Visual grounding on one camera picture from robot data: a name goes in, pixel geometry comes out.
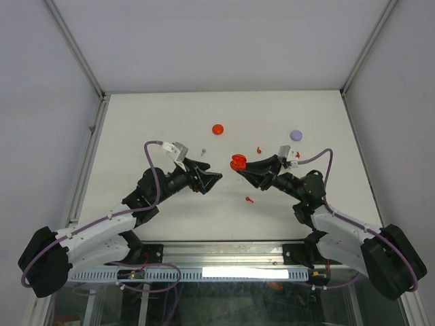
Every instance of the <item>small purple object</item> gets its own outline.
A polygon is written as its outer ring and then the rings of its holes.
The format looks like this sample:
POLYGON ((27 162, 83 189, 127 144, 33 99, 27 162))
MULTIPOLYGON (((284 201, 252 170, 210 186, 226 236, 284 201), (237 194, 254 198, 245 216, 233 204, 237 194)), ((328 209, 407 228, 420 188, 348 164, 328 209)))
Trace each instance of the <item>small purple object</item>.
POLYGON ((301 133, 301 131, 299 131, 299 130, 293 130, 293 131, 290 133, 290 138, 291 138, 293 141, 300 141, 300 140, 302 139, 302 133, 301 133))

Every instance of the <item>red bottle cap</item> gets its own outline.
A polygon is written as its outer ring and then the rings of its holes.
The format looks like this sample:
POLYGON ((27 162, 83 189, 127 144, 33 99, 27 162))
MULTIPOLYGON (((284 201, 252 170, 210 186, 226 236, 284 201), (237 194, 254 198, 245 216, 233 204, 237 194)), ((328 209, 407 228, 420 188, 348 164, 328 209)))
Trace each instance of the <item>red bottle cap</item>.
POLYGON ((244 155, 235 154, 231 158, 232 161, 230 163, 230 166, 234 171, 246 169, 246 157, 244 155))
POLYGON ((221 124, 215 124, 211 130, 213 131, 213 134, 223 134, 224 126, 221 124))

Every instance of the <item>purple cable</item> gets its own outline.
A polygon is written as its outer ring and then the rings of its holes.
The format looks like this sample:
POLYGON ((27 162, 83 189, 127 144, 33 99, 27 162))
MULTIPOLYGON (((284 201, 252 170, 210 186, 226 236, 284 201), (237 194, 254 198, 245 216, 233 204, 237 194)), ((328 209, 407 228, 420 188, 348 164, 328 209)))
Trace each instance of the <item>purple cable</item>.
POLYGON ((175 311, 177 310, 179 300, 181 299, 181 292, 183 292, 183 285, 181 285, 179 293, 178 293, 177 288, 175 288, 175 302, 174 302, 174 305, 173 305, 173 307, 171 309, 171 313, 169 314, 169 316, 166 319, 166 321, 162 324, 162 326, 168 326, 169 323, 171 322, 171 319, 172 319, 173 315, 175 314, 175 311))
POLYGON ((168 294, 169 294, 169 291, 166 291, 164 293, 163 313, 162 313, 162 322, 161 322, 162 326, 164 325, 164 323, 166 323, 164 320, 164 316, 166 315, 166 305, 168 304, 168 294))
MULTIPOLYGON (((148 151, 148 145, 151 144, 157 144, 157 145, 162 145, 163 142, 162 141, 147 141, 145 143, 145 145, 143 146, 143 149, 145 151, 145 156, 147 158, 148 163, 150 164, 150 168, 151 168, 151 172, 153 174, 154 177, 154 181, 156 182, 156 199, 154 201, 154 203, 151 206, 148 207, 144 207, 142 209, 126 209, 125 211, 121 211, 121 212, 117 212, 114 213, 112 215, 112 217, 117 217, 123 214, 129 214, 129 213, 137 213, 137 212, 143 212, 143 211, 149 211, 151 209, 153 209, 154 207, 156 207, 158 205, 158 201, 160 200, 160 183, 158 182, 158 176, 157 176, 157 172, 156 172, 156 168, 154 168, 154 165, 152 164, 152 160, 151 160, 151 156, 150 153, 148 151)), ((87 230, 88 228, 91 228, 92 226, 95 226, 96 224, 105 221, 106 219, 109 219, 108 216, 102 217, 100 219, 97 219, 96 221, 93 221, 92 223, 89 223, 88 225, 85 225, 84 227, 77 229, 76 231, 73 231, 71 234, 72 235, 76 235, 79 234, 80 232, 83 232, 85 230, 87 230)), ((27 267, 24 269, 24 272, 22 273, 21 276, 21 285, 23 287, 26 288, 30 288, 32 287, 30 284, 26 283, 26 276, 29 273, 29 270, 33 267, 33 265, 35 265, 35 263, 47 252, 49 251, 52 247, 56 246, 58 243, 61 243, 62 241, 68 239, 67 236, 62 236, 59 239, 57 239, 56 241, 53 241, 52 243, 50 243, 48 246, 46 246, 44 249, 41 250, 40 253, 38 253, 36 256, 34 256, 34 258, 30 261, 30 263, 27 265, 27 267)))
MULTIPOLYGON (((318 159, 320 156, 324 155, 325 153, 329 152, 330 153, 330 157, 329 157, 329 163, 328 163, 328 168, 326 169, 326 175, 325 175, 325 182, 324 182, 324 186, 326 189, 326 183, 328 182, 328 177, 331 171, 331 167, 332 167, 332 158, 334 155, 334 152, 332 151, 332 149, 327 148, 324 149, 323 151, 321 151, 320 153, 318 153, 316 156, 309 158, 308 160, 302 160, 299 161, 300 165, 303 164, 307 164, 310 163, 316 159, 318 159)), ((361 230, 365 230, 366 228, 364 227, 364 225, 347 218, 346 216, 343 216, 339 213, 337 213, 336 211, 334 211, 330 205, 328 204, 328 201, 326 200, 326 196, 324 197, 324 202, 325 202, 325 207, 327 208, 327 210, 333 214, 335 217, 338 217, 339 219, 341 219, 342 221, 345 221, 347 223, 350 223, 351 225, 361 229, 361 230)), ((413 287, 410 288, 408 290, 408 292, 414 292, 418 289, 419 287, 419 283, 418 283, 418 279, 417 279, 417 275, 415 275, 414 269, 411 266, 411 264, 409 263, 409 261, 405 258, 405 256, 403 256, 403 254, 399 251, 399 249, 396 248, 396 246, 394 246, 394 244, 392 244, 390 241, 388 241, 388 239, 386 239, 385 237, 383 237, 382 235, 380 235, 379 233, 376 233, 374 230, 372 229, 366 229, 366 231, 370 234, 372 234, 373 236, 375 236, 377 239, 379 239, 380 241, 384 242, 387 246, 389 246, 392 251, 394 251, 394 253, 403 261, 403 263, 405 264, 406 268, 408 268, 409 273, 411 274, 411 278, 413 279, 413 287)))

